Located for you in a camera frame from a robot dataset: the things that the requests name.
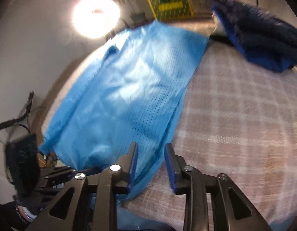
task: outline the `checkered cloth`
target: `checkered cloth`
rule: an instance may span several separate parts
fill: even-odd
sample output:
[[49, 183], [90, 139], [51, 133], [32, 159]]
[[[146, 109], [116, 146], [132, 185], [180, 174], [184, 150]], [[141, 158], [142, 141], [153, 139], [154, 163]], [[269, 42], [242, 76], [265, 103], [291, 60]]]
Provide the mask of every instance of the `checkered cloth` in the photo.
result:
[[[271, 72], [235, 48], [210, 43], [188, 85], [173, 147], [202, 173], [228, 174], [268, 223], [296, 215], [297, 74]], [[165, 165], [140, 196], [123, 203], [177, 231], [184, 205]]]

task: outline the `blue cloth on floor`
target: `blue cloth on floor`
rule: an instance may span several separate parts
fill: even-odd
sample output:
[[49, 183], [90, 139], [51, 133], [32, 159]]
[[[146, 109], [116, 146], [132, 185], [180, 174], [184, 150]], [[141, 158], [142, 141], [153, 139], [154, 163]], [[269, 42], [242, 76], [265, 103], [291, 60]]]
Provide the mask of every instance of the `blue cloth on floor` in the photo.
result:
[[185, 89], [208, 38], [158, 21], [125, 30], [95, 53], [55, 112], [40, 150], [77, 170], [114, 164], [138, 143], [140, 193], [164, 158]]
[[295, 27], [237, 0], [211, 1], [227, 36], [249, 62], [277, 72], [297, 64]]

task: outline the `silver bolt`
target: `silver bolt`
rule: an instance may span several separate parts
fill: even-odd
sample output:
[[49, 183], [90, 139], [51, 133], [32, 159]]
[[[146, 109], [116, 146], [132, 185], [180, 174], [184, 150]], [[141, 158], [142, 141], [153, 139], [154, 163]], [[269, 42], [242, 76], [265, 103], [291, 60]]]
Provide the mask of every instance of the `silver bolt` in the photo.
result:
[[219, 178], [220, 180], [226, 180], [226, 179], [227, 179], [227, 175], [226, 175], [226, 174], [219, 174], [219, 175], [218, 175], [218, 178]]
[[187, 172], [191, 172], [193, 170], [193, 167], [189, 166], [189, 165], [186, 165], [186, 166], [184, 166], [184, 170], [187, 171]]
[[85, 174], [84, 174], [84, 173], [77, 173], [77, 174], [75, 175], [75, 178], [76, 178], [77, 180], [82, 180], [84, 177], [85, 177]]
[[118, 164], [113, 164], [110, 166], [110, 170], [112, 171], [119, 171], [121, 169], [121, 166]]

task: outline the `blue garment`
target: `blue garment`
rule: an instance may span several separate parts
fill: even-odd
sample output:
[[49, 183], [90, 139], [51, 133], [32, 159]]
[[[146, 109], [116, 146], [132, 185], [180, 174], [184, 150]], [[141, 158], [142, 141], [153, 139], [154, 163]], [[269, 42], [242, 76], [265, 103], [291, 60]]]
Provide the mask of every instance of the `blue garment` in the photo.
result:
[[95, 54], [54, 114], [40, 150], [77, 170], [114, 164], [138, 143], [140, 193], [172, 140], [208, 38], [158, 21], [125, 30]]
[[297, 64], [297, 29], [237, 0], [211, 0], [228, 38], [249, 61], [283, 72]]

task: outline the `plaid fabric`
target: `plaid fabric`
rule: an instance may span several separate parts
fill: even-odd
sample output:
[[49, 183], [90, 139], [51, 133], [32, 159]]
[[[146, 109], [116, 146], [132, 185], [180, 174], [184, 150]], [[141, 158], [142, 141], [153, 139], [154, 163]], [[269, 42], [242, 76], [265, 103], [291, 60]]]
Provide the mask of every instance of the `plaid fabric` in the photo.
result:
[[[188, 85], [172, 143], [202, 173], [228, 174], [268, 223], [297, 214], [293, 70], [277, 74], [248, 63], [232, 47], [210, 43]], [[140, 196], [123, 203], [177, 231], [183, 229], [184, 205], [185, 197], [170, 189], [165, 165]]]

